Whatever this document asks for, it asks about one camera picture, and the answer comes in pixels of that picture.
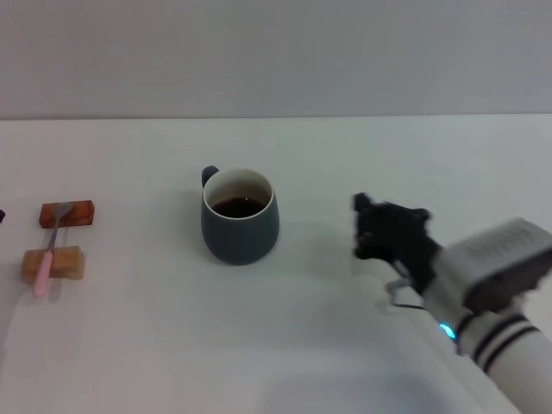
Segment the light tan wooden block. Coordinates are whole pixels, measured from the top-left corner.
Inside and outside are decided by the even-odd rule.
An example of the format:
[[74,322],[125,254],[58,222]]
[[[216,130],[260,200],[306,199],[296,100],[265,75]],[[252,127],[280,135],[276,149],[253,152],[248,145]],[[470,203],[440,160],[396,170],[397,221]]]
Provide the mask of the light tan wooden block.
[[[33,285],[41,267],[45,249],[28,250],[22,258],[21,276]],[[53,262],[49,277],[80,280],[85,276],[85,255],[79,246],[61,247],[53,251]]]

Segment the reddish brown wooden block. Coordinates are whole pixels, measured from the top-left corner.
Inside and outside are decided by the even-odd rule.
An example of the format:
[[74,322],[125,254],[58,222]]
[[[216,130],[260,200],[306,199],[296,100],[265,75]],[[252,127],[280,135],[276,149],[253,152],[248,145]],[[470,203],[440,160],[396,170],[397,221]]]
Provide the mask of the reddish brown wooden block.
[[[92,225],[95,205],[91,200],[71,201],[72,209],[60,219],[60,228]],[[60,203],[49,203],[41,206],[39,224],[43,229],[52,229],[55,225],[54,211]]]

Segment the dark grey ceramic cup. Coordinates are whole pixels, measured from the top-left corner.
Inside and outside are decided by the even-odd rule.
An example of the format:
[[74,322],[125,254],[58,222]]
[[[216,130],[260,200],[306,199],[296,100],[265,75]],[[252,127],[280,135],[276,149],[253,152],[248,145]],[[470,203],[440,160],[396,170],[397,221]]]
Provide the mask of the dark grey ceramic cup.
[[[228,198],[254,198],[266,206],[245,218],[220,216],[211,207]],[[250,169],[202,171],[201,230],[204,242],[219,260],[235,266],[256,262],[269,254],[280,231],[279,206],[270,181]]]

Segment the dark coffee liquid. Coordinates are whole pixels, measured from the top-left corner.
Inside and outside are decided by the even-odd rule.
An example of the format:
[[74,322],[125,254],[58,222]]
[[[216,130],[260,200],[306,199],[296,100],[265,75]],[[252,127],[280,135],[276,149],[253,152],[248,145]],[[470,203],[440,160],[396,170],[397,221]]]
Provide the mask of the dark coffee liquid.
[[220,216],[228,218],[245,218],[263,211],[265,204],[254,198],[228,198],[211,208]]

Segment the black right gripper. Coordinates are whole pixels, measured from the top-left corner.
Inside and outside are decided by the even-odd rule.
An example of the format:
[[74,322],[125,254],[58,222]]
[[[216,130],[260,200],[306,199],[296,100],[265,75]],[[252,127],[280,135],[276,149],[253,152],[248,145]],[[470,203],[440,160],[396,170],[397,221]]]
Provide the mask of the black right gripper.
[[[398,261],[407,271],[415,290],[426,290],[436,273],[432,262],[442,246],[426,228],[431,213],[392,203],[375,203],[366,193],[353,196],[356,214],[354,256],[359,260]],[[391,231],[392,251],[374,231]]]

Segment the pink handled metal spoon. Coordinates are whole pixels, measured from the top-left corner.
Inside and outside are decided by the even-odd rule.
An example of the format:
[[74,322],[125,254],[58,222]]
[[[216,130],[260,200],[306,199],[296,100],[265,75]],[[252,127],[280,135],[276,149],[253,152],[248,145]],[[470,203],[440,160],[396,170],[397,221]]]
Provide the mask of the pink handled metal spoon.
[[53,251],[55,248],[55,242],[58,234],[60,220],[72,211],[72,203],[57,204],[53,209],[54,226],[53,233],[47,244],[47,251],[44,253],[40,268],[36,274],[34,282],[34,296],[36,298],[42,298],[47,294],[48,281],[50,277],[51,267],[53,264]]

